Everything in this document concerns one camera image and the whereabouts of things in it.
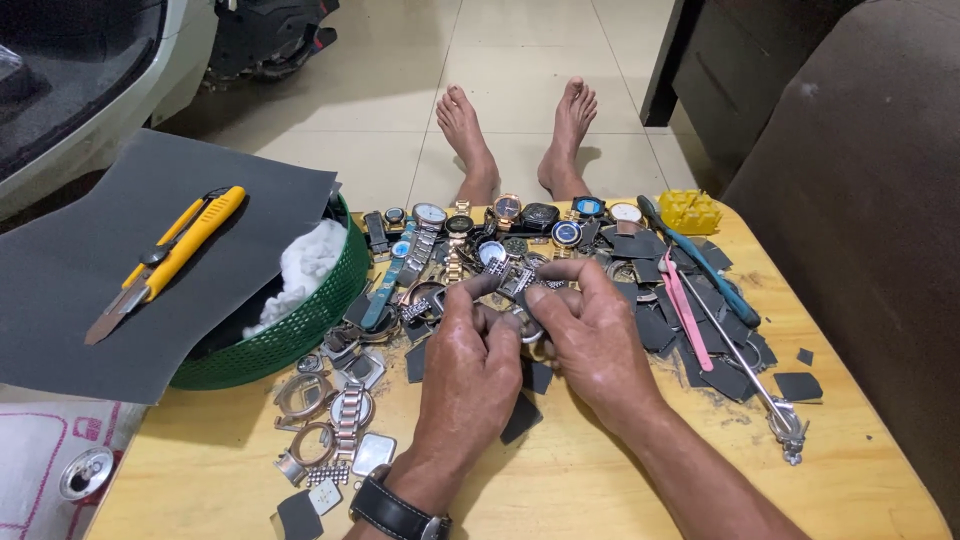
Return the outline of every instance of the brown sofa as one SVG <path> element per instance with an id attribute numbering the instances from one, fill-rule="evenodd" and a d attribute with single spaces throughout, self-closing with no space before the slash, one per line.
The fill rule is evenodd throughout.
<path id="1" fill-rule="evenodd" d="M 845 15 L 723 200 L 960 537 L 960 2 Z"/>

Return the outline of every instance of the forearm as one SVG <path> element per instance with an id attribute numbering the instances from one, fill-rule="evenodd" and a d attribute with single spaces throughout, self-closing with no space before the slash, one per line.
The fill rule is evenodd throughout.
<path id="1" fill-rule="evenodd" d="M 398 455 L 384 484 L 403 501 L 432 516 L 446 515 L 447 509 L 469 472 L 464 462 L 451 461 L 411 447 Z M 358 519 L 345 540 L 389 538 L 364 519 Z"/>
<path id="2" fill-rule="evenodd" d="M 669 406 L 627 415 L 621 438 L 643 463 L 684 538 L 808 540 Z"/>

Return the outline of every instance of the yellow utility knife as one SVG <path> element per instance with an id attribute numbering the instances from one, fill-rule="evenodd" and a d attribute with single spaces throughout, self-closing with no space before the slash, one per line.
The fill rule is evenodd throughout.
<path id="1" fill-rule="evenodd" d="M 140 256 L 140 264 L 123 282 L 120 294 L 86 331 L 84 343 L 93 345 L 107 337 L 135 307 L 152 302 L 246 195 L 239 185 L 221 187 L 190 205 L 156 246 Z"/>

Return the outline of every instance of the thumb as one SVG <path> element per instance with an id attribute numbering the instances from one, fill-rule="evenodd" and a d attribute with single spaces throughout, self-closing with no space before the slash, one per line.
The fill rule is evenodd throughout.
<path id="1" fill-rule="evenodd" d="M 530 314 L 550 334 L 554 343 L 565 341 L 566 333 L 570 329 L 582 325 L 573 313 L 570 313 L 566 302 L 552 290 L 533 284 L 527 287 L 525 293 Z"/>
<path id="2" fill-rule="evenodd" d="M 487 333 L 487 369 L 520 373 L 520 318 L 512 313 L 500 316 Z"/>

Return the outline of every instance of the foot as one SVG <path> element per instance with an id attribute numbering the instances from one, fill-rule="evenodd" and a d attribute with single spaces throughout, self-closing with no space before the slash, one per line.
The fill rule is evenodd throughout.
<path id="1" fill-rule="evenodd" d="M 573 162 L 590 122 L 597 115 L 596 107 L 596 92 L 584 84 L 583 79 L 573 77 L 567 81 L 564 97 L 557 105 L 553 141 L 537 169 L 540 185 L 547 190 L 552 192 L 558 179 L 568 178 L 570 173 L 576 176 Z"/>
<path id="2" fill-rule="evenodd" d="M 450 143 L 467 166 L 468 177 L 475 177 L 476 173 L 482 172 L 480 176 L 484 180 L 492 177 L 490 189 L 493 189 L 496 185 L 496 162 L 480 133 L 477 112 L 459 86 L 448 86 L 443 98 L 437 102 L 437 124 L 444 131 L 446 142 Z"/>

